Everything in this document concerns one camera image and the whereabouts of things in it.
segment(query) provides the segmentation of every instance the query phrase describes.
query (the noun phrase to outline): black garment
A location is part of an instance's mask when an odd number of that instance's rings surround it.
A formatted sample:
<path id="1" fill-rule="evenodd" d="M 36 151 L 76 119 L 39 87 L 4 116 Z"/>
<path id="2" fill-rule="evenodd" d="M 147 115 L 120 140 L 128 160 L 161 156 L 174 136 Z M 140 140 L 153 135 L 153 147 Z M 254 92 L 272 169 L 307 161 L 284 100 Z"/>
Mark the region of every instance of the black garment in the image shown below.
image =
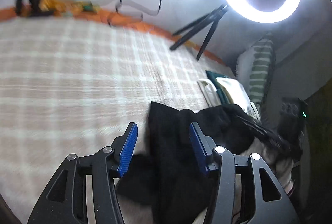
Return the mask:
<path id="1" fill-rule="evenodd" d="M 189 126 L 198 122 L 203 134 L 211 136 L 217 145 L 240 154 L 254 137 L 237 123 L 235 115 L 251 120 L 238 105 L 211 107 L 196 114 L 152 102 L 148 116 L 150 156 L 132 157 L 117 193 L 152 205 L 158 224 L 191 224 L 208 206 L 214 182 L 198 169 Z"/>

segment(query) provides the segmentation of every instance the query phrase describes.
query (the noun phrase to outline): black tripod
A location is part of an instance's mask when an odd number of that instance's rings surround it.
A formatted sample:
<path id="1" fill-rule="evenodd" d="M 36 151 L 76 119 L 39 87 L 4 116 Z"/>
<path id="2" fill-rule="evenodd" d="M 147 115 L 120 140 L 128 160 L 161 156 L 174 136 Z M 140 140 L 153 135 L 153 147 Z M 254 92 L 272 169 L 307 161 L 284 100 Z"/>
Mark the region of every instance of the black tripod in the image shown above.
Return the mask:
<path id="1" fill-rule="evenodd" d="M 213 23 L 209 32 L 207 33 L 207 36 L 205 37 L 205 40 L 196 56 L 196 59 L 199 60 L 201 55 L 203 54 L 206 46 L 208 45 L 213 33 L 215 32 L 215 29 L 217 28 L 219 20 L 224 16 L 224 14 L 229 10 L 229 6 L 222 5 L 216 9 L 214 9 L 211 13 L 206 14 L 199 19 L 191 22 L 190 24 L 184 26 L 183 28 L 179 29 L 178 31 L 173 33 L 173 36 L 179 35 L 180 33 L 192 28 L 190 31 L 188 31 L 183 37 L 178 39 L 171 47 L 170 50 L 175 50 L 180 45 L 184 44 L 187 40 L 189 40 L 192 36 L 200 32 L 202 29 L 207 27 L 209 24 Z"/>

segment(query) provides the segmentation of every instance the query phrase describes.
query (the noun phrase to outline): beige cloth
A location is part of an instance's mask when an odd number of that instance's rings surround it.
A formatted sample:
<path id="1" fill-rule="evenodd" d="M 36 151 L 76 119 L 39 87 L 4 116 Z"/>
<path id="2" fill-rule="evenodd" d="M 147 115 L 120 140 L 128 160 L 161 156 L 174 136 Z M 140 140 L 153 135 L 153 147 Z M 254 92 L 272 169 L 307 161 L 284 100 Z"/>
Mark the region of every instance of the beige cloth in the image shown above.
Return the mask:
<path id="1" fill-rule="evenodd" d="M 233 77 L 171 44 L 68 18 L 0 23 L 0 192 L 23 224 L 68 154 L 94 154 L 130 121 L 138 125 L 135 151 L 144 151 L 151 101 L 199 111 L 208 107 L 196 83 L 205 70 Z M 126 224 L 152 223 L 149 208 L 120 204 Z"/>

